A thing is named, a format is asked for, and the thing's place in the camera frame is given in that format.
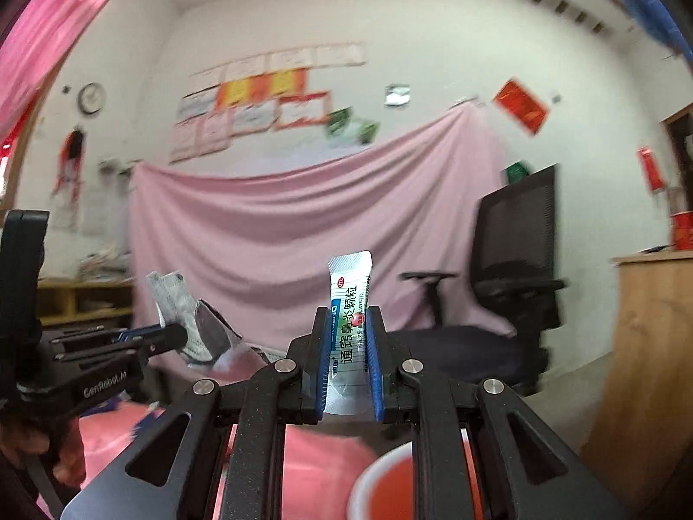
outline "blue gripper pad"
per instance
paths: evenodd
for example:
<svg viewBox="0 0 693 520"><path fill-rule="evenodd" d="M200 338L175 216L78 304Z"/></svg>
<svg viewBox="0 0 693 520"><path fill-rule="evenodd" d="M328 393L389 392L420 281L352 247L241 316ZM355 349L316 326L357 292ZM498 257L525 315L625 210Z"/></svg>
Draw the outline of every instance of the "blue gripper pad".
<svg viewBox="0 0 693 520"><path fill-rule="evenodd" d="M317 365L317 380L315 382L315 414L318 420L322 420L327 404L327 377L330 370L330 349L332 347L332 318L328 314L325 319L325 327L320 338L320 360Z"/></svg>
<svg viewBox="0 0 693 520"><path fill-rule="evenodd" d="M385 401L382 397L382 371L378 359L378 346L373 333L373 313L366 311L366 356L368 357L368 377L371 384L371 399L376 413L376 421L385 418Z"/></svg>

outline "chair armrest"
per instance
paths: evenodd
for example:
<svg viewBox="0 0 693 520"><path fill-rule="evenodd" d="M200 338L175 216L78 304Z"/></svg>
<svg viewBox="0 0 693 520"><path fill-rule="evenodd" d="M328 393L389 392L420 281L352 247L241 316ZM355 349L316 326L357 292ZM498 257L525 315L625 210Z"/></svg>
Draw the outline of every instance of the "chair armrest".
<svg viewBox="0 0 693 520"><path fill-rule="evenodd" d="M563 289L567 283L563 279L515 278L487 279L474 284L474 291L480 297L498 297L521 293L553 293Z"/></svg>
<svg viewBox="0 0 693 520"><path fill-rule="evenodd" d="M453 274L451 272L404 272L399 274L399 278L402 281L408 279L418 279L419 281L438 282L442 279L448 279L448 277L458 277L460 274Z"/></svg>

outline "pink cloth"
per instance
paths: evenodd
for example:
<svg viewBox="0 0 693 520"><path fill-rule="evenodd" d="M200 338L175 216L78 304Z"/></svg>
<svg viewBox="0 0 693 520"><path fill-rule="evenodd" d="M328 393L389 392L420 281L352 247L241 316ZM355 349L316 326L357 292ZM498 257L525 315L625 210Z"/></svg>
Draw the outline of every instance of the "pink cloth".
<svg viewBox="0 0 693 520"><path fill-rule="evenodd" d="M146 414L145 405L124 402L110 413L80 419L87 463L83 487L130 445L134 425ZM375 459L373 451L357 438L327 436L288 426L282 517L285 520L344 520L353 484ZM224 476L217 494L214 519L219 518L223 490ZM43 499L39 506L49 514Z"/></svg>
<svg viewBox="0 0 693 520"><path fill-rule="evenodd" d="M192 295L245 340L286 349L330 303L329 258L370 250L369 304L389 330L429 322L422 290L398 275L445 270L461 274L444 285L448 322L500 331L472 301L467 266L477 204L503 185L503 168L498 138L472 104L387 144L283 174L227 179L140 164L130 212L136 321L158 321L145 276L180 270Z"/></svg>
<svg viewBox="0 0 693 520"><path fill-rule="evenodd" d="M0 48L0 141L108 0L31 0Z"/></svg>

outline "white packet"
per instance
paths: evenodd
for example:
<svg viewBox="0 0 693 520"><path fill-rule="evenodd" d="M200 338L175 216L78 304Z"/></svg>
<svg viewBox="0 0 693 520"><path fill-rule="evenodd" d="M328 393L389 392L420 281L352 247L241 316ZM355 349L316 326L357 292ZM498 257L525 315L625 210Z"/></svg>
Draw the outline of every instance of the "white packet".
<svg viewBox="0 0 693 520"><path fill-rule="evenodd" d="M325 413L361 415L373 408L366 355L366 307L373 261L366 251L332 258L332 346Z"/></svg>

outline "office chair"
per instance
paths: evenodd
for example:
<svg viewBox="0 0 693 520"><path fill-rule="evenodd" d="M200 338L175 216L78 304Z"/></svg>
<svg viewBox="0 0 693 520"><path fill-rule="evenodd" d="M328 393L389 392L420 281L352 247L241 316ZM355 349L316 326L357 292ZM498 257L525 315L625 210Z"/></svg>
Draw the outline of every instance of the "office chair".
<svg viewBox="0 0 693 520"><path fill-rule="evenodd" d="M450 377L478 383L496 377L523 395L536 392L549 363L541 332L560 326L554 279L556 167L550 166L482 198L470 256L470 287L479 305L510 321L514 336L478 326L444 326L438 291L449 272L406 272L425 286L434 328L397 331L411 357Z"/></svg>

